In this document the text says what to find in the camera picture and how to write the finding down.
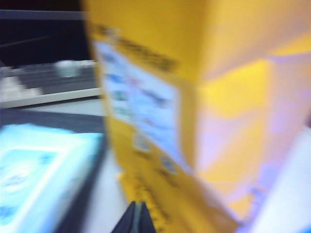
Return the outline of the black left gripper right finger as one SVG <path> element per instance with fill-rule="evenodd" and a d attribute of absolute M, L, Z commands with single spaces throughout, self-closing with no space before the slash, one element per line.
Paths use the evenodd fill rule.
<path fill-rule="evenodd" d="M 139 219 L 138 219 L 138 232 L 156 233 L 146 202 L 142 202 L 140 206 Z"/>

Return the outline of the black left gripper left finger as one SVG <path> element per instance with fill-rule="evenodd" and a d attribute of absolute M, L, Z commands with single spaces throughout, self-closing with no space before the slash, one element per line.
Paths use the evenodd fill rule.
<path fill-rule="evenodd" d="M 132 201 L 111 233 L 130 233 L 132 231 L 134 216 L 136 210 L 136 202 Z"/>

